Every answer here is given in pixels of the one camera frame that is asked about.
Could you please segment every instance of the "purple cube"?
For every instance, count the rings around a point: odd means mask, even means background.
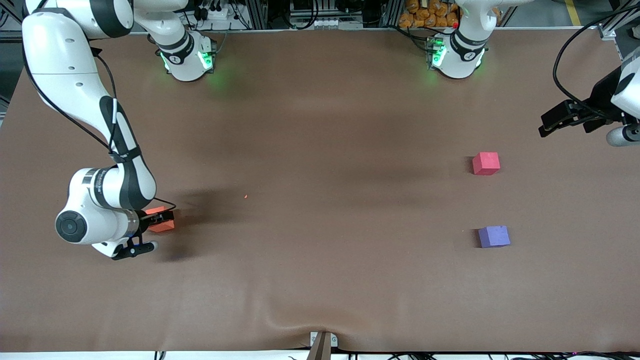
[[[487,226],[478,230],[482,247],[503,247],[511,244],[506,226]]]

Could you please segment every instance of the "orange cube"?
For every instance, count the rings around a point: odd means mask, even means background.
[[[158,208],[145,210],[145,212],[147,213],[147,215],[149,215],[149,214],[159,213],[160,211],[164,211],[164,210],[166,210],[166,207],[160,206]],[[175,229],[175,223],[173,223],[173,220],[161,222],[160,224],[156,224],[156,225],[151,225],[148,228],[148,230],[151,230],[154,233],[161,233],[163,231],[167,231],[171,229]]]

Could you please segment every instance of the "foam block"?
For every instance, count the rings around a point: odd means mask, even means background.
[[[511,244],[506,226],[487,226],[478,230],[482,247],[503,247]]]
[[[494,175],[500,170],[500,159],[497,152],[478,152],[474,160],[475,175]]]
[[[167,209],[166,207],[160,206],[159,208],[145,210],[145,212],[147,213],[147,215],[149,215],[153,213],[159,213],[160,211],[164,211],[166,209]],[[148,228],[148,230],[153,231],[154,233],[161,233],[162,231],[167,231],[171,229],[175,229],[175,224],[173,223],[173,220],[161,222],[160,224],[156,224],[156,225],[151,225]]]

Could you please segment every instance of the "black cable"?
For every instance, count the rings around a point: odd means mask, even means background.
[[[251,30],[251,27],[249,26],[249,24],[246,22],[246,20],[244,19],[244,15],[242,14],[242,12],[240,11],[240,6],[238,6],[238,3],[236,0],[232,0],[232,2],[229,2],[229,5],[231,5],[231,9],[233,9],[234,14],[236,14],[238,16],[238,20],[240,20],[240,23],[247,29],[247,30]]]
[[[109,80],[111,80],[111,89],[113,90],[113,97],[115,99],[118,99],[118,96],[116,94],[116,83],[115,81],[113,81],[113,74],[111,73],[111,69],[109,69],[109,65],[107,65],[107,62],[104,61],[104,59],[100,56],[100,54],[96,54],[95,56],[96,58],[98,58],[98,60],[100,60],[100,62],[104,65],[104,68],[107,70],[107,74],[109,75]],[[111,150],[111,146],[113,145],[113,135],[116,133],[116,125],[118,124],[118,122],[114,122],[111,124],[111,136],[109,136],[109,153],[113,153],[113,151]]]
[[[625,12],[630,12],[632,10],[636,10],[636,9],[640,9],[640,4],[638,5],[634,5],[628,8],[624,8],[624,9],[619,9],[616,10],[612,13],[610,13],[609,15],[602,17],[600,19],[591,21],[589,24],[586,24],[585,26],[581,27],[578,31],[576,31],[565,43],[564,45],[560,48],[560,51],[558,52],[558,55],[556,57],[556,62],[554,63],[554,69],[553,69],[553,77],[554,77],[554,83],[556,84],[556,86],[558,87],[558,89],[560,89],[560,91],[562,91],[563,94],[565,94],[567,97],[569,97],[569,99],[575,101],[577,104],[579,104],[580,106],[582,106],[583,108],[591,111],[592,113],[594,113],[595,115],[598,115],[599,117],[602,117],[603,119],[608,119],[610,120],[610,118],[605,115],[604,113],[602,113],[601,111],[595,110],[592,107],[590,107],[589,105],[587,105],[584,101],[578,99],[575,95],[573,95],[572,93],[569,92],[569,90],[565,89],[564,86],[562,84],[560,84],[560,80],[558,80],[558,76],[557,76],[557,70],[558,70],[558,65],[560,64],[560,59],[562,58],[562,55],[564,54],[564,51],[566,50],[566,48],[569,46],[569,44],[573,41],[573,39],[577,38],[578,35],[580,35],[581,33],[583,33],[585,30],[587,30],[588,28],[590,28],[591,26],[594,26],[595,24],[598,24],[604,20],[607,20],[610,17],[614,17],[617,14],[621,14],[621,13],[625,13]]]
[[[51,105],[52,108],[54,108],[57,112],[61,113],[62,116],[66,117],[67,120],[71,121],[72,123],[74,123],[77,127],[79,127],[80,129],[82,129],[85,133],[89,134],[92,138],[95,139],[95,141],[99,142],[102,146],[104,146],[105,148],[109,149],[109,145],[107,145],[106,142],[102,141],[102,139],[100,139],[98,136],[96,136],[94,133],[92,133],[91,131],[89,131],[89,129],[87,129],[86,127],[84,127],[82,124],[80,124],[76,119],[72,118],[71,116],[69,116],[69,114],[67,114],[66,112],[64,112],[58,105],[54,104],[48,96],[46,96],[44,94],[44,92],[42,92],[42,89],[38,86],[38,84],[36,83],[36,81],[33,79],[33,74],[31,73],[31,69],[29,68],[29,63],[27,62],[27,54],[24,51],[24,47],[22,48],[22,60],[24,61],[24,70],[27,72],[27,77],[29,78],[29,80],[31,80],[31,83],[33,84],[33,87],[36,88],[36,91],[38,92],[38,94],[42,97],[42,99],[44,99],[44,101],[46,101],[48,104]]]
[[[287,20],[287,10],[289,10],[289,9],[287,9],[285,6],[287,4],[289,4],[289,0],[284,0],[282,3],[283,3],[283,8],[285,10],[283,12],[283,14],[282,14],[282,20],[291,29],[296,29],[296,30],[308,29],[308,28],[311,27],[311,25],[316,23],[316,20],[318,19],[318,16],[320,15],[320,4],[318,3],[318,0],[314,0],[314,4],[316,6],[316,14],[314,15],[314,9],[313,9],[313,6],[312,6],[311,7],[311,18],[309,19],[309,22],[307,23],[307,25],[304,25],[302,28],[299,28],[299,27],[291,24],[291,22],[289,20]]]
[[[156,351],[154,352],[154,360],[164,360],[166,355],[166,351]]]
[[[4,12],[4,10],[2,10],[2,13],[0,13],[0,20],[2,20],[2,16],[5,14],[6,14],[6,17],[4,18],[4,21],[2,22],[2,24],[0,24],[0,28],[2,28],[6,24],[6,21],[9,20],[9,14]]]
[[[44,6],[44,4],[47,2],[48,0],[41,0],[40,3],[38,4],[38,6],[36,6],[36,8],[34,9],[34,11],[42,9],[42,7]]]
[[[418,41],[415,39],[415,37],[413,35],[411,35],[411,33],[409,32],[409,28],[406,29],[407,34],[409,34],[409,38],[411,39],[411,41],[413,42],[413,44],[420,50],[424,51],[425,53],[434,53],[435,51],[433,50],[429,50],[426,49],[425,47],[422,47],[420,44],[418,44]]]
[[[396,26],[396,25],[384,25],[384,26],[383,26],[383,28],[390,28],[390,29],[394,29],[394,30],[396,30],[397,32],[399,32],[400,34],[402,34],[402,35],[404,35],[404,36],[406,36],[406,37],[408,37],[408,38],[414,38],[414,39],[416,39],[416,40],[422,40],[422,41],[426,41],[426,40],[427,40],[427,37],[418,37],[418,36],[416,36],[416,35],[411,35],[411,34],[409,34],[409,32],[407,32],[407,31],[405,31],[405,30],[402,30],[402,28],[400,28],[399,26]],[[450,35],[450,34],[447,34],[447,33],[443,33],[443,32],[442,32],[442,31],[440,31],[440,30],[436,30],[436,29],[434,29],[434,28],[423,28],[423,29],[431,30],[431,31],[433,31],[433,32],[435,32],[435,33],[438,33],[438,34]]]
[[[96,57],[104,64],[107,73],[109,74],[109,79],[111,80],[111,86],[113,87],[113,95],[115,97],[116,95],[116,86],[115,86],[115,82],[113,81],[113,75],[111,73],[111,69],[109,69],[109,65],[107,65],[106,61],[104,61],[104,59],[102,59],[99,55],[96,55]],[[98,136],[96,136],[94,133],[92,133],[91,131],[89,131],[89,129],[87,129],[86,127],[84,127],[82,124],[80,124],[76,119],[72,118],[71,116],[69,116],[69,114],[67,114],[66,112],[64,112],[58,105],[56,105],[55,103],[53,103],[50,98],[48,96],[46,96],[44,94],[44,92],[42,92],[42,89],[38,86],[38,84],[36,83],[35,79],[33,79],[33,74],[31,73],[31,69],[29,68],[29,63],[27,62],[27,54],[24,51],[24,47],[22,48],[22,60],[24,62],[24,70],[27,73],[27,77],[29,78],[29,80],[31,81],[31,83],[33,84],[33,87],[36,88],[36,91],[38,92],[38,94],[42,97],[42,99],[44,99],[45,102],[47,102],[48,104],[51,105],[52,108],[54,108],[57,112],[61,113],[64,117],[66,117],[69,121],[73,122],[77,127],[81,128],[85,133],[89,134],[92,138],[95,139],[95,141],[99,142],[102,146],[104,146],[105,148],[107,148],[109,150],[109,153],[111,153],[111,146],[108,145],[107,143],[105,143],[104,141],[102,141],[102,139],[100,139]],[[109,140],[109,144],[112,143],[113,141],[113,133],[115,130],[115,124],[114,127],[111,128],[111,139]],[[147,215],[145,217],[143,217],[142,219],[145,218],[149,218],[151,216],[154,215],[158,215],[167,211],[171,211],[173,209],[175,209],[177,207],[176,204],[167,201],[167,200],[163,200],[160,199],[158,197],[154,197],[154,200],[157,200],[159,202],[163,202],[167,205],[170,205],[171,207],[169,209],[166,210],[162,210],[158,213],[155,214],[151,214],[151,215]],[[166,354],[166,352],[160,352],[161,353],[161,357],[159,360],[164,359],[164,355]]]
[[[186,11],[182,12],[184,14],[184,18],[187,19],[187,24],[189,24],[189,30],[194,30],[193,24],[191,23],[191,20],[189,20],[189,16],[187,15]]]
[[[159,201],[159,202],[163,202],[163,203],[165,203],[165,204],[167,204],[167,205],[170,205],[171,207],[170,207],[170,208],[168,208],[168,209],[162,210],[162,211],[158,211],[157,213],[147,214],[147,215],[145,215],[144,217],[141,217],[141,218],[140,218],[140,220],[146,220],[146,219],[148,219],[148,218],[154,217],[154,216],[156,216],[156,215],[164,214],[164,213],[166,213],[166,212],[169,212],[169,211],[171,211],[171,210],[173,210],[173,209],[177,208],[177,205],[176,205],[176,204],[174,204],[174,203],[172,203],[172,202],[170,202],[170,201],[167,201],[167,200],[160,199],[159,197],[154,197],[154,200]]]

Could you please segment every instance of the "green led light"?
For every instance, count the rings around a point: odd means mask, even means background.
[[[476,67],[480,66],[480,63],[482,63],[482,55],[484,55],[484,49],[480,52],[480,55],[478,55],[478,62],[476,63]]]
[[[433,55],[433,66],[440,66],[442,64],[442,59],[444,59],[445,54],[447,53],[447,47],[441,46],[440,50],[438,50]]]
[[[211,68],[211,55],[208,53],[201,53],[200,51],[198,52],[198,57],[200,58],[200,62],[202,62],[202,66],[204,66],[205,69],[210,69]]]
[[[163,53],[160,53],[160,57],[162,58],[162,61],[164,62],[164,68],[169,71],[169,64],[166,63],[166,58],[164,57]]]

